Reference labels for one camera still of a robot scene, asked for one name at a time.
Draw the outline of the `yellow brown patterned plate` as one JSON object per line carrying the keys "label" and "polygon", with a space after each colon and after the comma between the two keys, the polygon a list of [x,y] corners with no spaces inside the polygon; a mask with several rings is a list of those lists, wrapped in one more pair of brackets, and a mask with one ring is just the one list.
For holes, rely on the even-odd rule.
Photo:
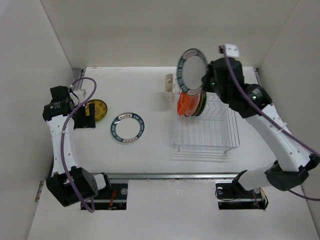
{"label": "yellow brown patterned plate", "polygon": [[100,100],[100,99],[92,99],[92,100],[88,101],[85,105],[86,115],[88,115],[90,113],[89,112],[89,105],[90,104],[94,104],[95,121],[98,122],[98,121],[102,120],[108,112],[107,104],[103,100]]}

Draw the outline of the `white plate grey rim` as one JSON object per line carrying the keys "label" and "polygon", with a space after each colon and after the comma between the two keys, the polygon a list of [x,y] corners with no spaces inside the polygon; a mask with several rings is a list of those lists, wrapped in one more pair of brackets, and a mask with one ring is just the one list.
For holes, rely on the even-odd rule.
{"label": "white plate grey rim", "polygon": [[203,89],[202,78],[208,70],[206,56],[197,48],[186,50],[179,58],[176,68],[176,80],[180,90],[189,96]]}

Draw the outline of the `white plate teal rim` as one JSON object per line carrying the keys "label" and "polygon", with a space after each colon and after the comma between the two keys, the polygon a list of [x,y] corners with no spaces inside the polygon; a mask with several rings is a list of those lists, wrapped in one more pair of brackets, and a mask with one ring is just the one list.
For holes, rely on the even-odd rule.
{"label": "white plate teal rim", "polygon": [[133,112],[118,115],[111,123],[112,137],[124,144],[137,141],[145,131],[145,122],[141,116]]}

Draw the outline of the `dark green plate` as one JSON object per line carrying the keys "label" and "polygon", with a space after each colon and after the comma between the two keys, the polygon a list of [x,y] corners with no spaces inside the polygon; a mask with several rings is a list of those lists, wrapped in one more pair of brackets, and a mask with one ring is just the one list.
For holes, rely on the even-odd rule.
{"label": "dark green plate", "polygon": [[202,100],[201,100],[199,111],[196,114],[197,117],[202,114],[204,108],[206,107],[206,102],[207,102],[207,93],[205,91],[202,91],[201,93],[202,93]]}

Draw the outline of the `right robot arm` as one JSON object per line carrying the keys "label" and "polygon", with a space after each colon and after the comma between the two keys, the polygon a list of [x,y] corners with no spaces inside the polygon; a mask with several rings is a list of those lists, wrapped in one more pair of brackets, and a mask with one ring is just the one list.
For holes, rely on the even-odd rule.
{"label": "right robot arm", "polygon": [[276,158],[270,165],[239,173],[231,185],[235,196],[243,197],[250,190],[266,186],[291,190],[319,165],[320,155],[290,133],[266,90],[259,84],[245,83],[238,60],[229,57],[211,61],[202,82],[204,91],[216,93],[259,133]]}

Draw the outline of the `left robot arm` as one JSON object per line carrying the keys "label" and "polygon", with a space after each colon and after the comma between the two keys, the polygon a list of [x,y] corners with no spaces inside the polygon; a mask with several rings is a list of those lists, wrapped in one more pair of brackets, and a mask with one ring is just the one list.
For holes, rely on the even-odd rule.
{"label": "left robot arm", "polygon": [[74,130],[95,128],[95,105],[76,106],[66,86],[50,89],[52,100],[44,106],[43,119],[51,134],[53,162],[46,187],[68,207],[99,196],[111,195],[112,185],[106,173],[92,174],[80,166],[74,142]]}

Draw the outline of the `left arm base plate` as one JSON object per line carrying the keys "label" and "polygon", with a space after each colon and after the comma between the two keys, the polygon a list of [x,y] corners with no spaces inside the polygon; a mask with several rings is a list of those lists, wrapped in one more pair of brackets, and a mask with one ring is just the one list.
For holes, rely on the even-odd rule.
{"label": "left arm base plate", "polygon": [[128,183],[126,179],[111,179],[111,188],[99,190],[93,198],[96,211],[122,211],[127,209]]}

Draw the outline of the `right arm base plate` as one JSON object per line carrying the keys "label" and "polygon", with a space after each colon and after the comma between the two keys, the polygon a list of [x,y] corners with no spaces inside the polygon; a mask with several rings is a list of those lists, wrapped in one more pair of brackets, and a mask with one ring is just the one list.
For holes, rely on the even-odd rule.
{"label": "right arm base plate", "polygon": [[268,197],[261,188],[243,190],[231,182],[216,183],[215,197],[219,210],[266,210]]}

